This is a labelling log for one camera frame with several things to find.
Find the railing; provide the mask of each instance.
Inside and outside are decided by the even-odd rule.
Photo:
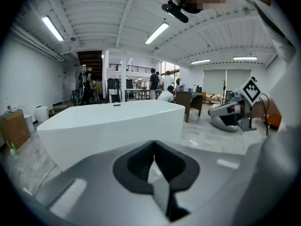
[[[116,71],[121,71],[120,64],[109,64],[109,68],[115,67]],[[127,72],[151,73],[151,68],[127,65]]]

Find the fluorescent light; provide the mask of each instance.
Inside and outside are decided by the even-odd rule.
[[[191,64],[195,65],[195,64],[200,64],[200,63],[205,63],[205,62],[210,62],[210,59],[204,59],[204,60],[199,60],[199,61],[194,61]]]
[[[42,21],[47,26],[47,28],[53,33],[53,35],[60,41],[64,41],[64,38],[60,35],[58,30],[55,28],[49,17],[43,17]]]
[[[145,42],[146,44],[151,44],[155,40],[156,37],[158,37],[166,28],[169,27],[169,24],[163,23]]]
[[[234,60],[257,60],[257,57],[233,57]]]

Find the white shirt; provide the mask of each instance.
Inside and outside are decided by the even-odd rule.
[[[164,91],[167,91],[168,86],[174,85],[174,80],[170,75],[164,76],[163,82],[164,82]]]
[[[160,80],[160,81],[159,81],[159,85],[162,85],[163,78],[162,78],[162,76],[161,76],[160,74],[158,75],[158,77],[159,77],[159,80]]]
[[[161,95],[159,96],[158,100],[162,100],[162,101],[174,101],[174,95],[172,93],[170,93],[169,91],[164,91],[161,93]]]
[[[300,125],[301,110],[299,107],[301,105],[301,97],[291,96],[299,94],[299,90],[301,88],[301,80],[299,78],[301,48],[297,34],[288,21],[286,15],[274,0],[271,0],[271,6],[268,6],[259,0],[254,1],[294,46],[294,48],[292,48],[292,46],[287,45],[284,39],[271,31],[271,29],[261,19],[263,28],[273,40],[277,54],[287,64],[285,74],[271,89],[270,95],[275,102],[285,125]],[[280,128],[285,127],[283,121],[281,121]]]

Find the white bucket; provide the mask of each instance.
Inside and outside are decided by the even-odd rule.
[[[27,129],[28,129],[29,133],[33,132],[34,127],[33,127],[33,122],[32,122],[32,115],[25,114],[24,118],[25,118]]]
[[[36,119],[38,123],[43,123],[49,119],[49,112],[47,106],[40,106],[36,108],[35,111]]]

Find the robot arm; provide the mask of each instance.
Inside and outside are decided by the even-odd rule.
[[[232,101],[208,111],[212,117],[219,116],[226,126],[239,126],[243,131],[256,130],[252,128],[252,108],[260,97],[261,91],[252,78],[249,78],[241,88],[232,94]]]

